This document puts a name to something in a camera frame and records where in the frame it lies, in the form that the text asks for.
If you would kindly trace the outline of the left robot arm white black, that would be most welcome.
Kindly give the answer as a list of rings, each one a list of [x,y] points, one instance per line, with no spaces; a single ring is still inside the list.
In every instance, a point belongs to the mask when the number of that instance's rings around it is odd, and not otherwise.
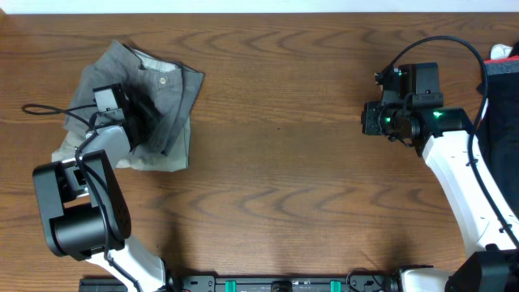
[[[37,166],[33,185],[48,248],[95,264],[115,277],[113,285],[90,281],[81,290],[167,291],[164,261],[132,235],[131,216],[114,169],[144,143],[160,120],[152,100],[113,84],[92,91],[93,113],[64,114],[86,126],[84,141],[61,160]]]

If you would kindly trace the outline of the khaki shorts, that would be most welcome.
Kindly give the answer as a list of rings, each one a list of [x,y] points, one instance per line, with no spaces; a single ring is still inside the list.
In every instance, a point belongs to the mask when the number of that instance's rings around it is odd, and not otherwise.
[[[51,161],[60,161],[73,154],[75,146],[84,142],[83,135],[68,131],[59,149],[52,153]],[[191,142],[191,120],[188,118],[180,131],[169,155],[147,153],[141,147],[123,157],[116,165],[119,169],[174,172],[188,167]]]

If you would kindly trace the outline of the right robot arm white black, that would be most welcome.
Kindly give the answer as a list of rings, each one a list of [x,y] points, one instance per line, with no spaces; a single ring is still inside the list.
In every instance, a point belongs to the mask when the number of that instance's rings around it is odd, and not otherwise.
[[[438,179],[457,220],[466,260],[454,273],[431,267],[402,268],[400,291],[516,291],[518,219],[470,136],[461,108],[405,101],[369,101],[361,115],[365,135],[384,135],[414,148]]]

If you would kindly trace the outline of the grey shorts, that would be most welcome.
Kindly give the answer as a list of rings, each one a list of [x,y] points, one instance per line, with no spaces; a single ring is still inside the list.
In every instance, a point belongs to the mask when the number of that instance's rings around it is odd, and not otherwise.
[[[181,135],[203,80],[204,73],[180,62],[162,61],[113,41],[101,58],[83,69],[70,107],[92,104],[93,90],[111,84],[149,97],[160,121],[135,155],[167,156]]]

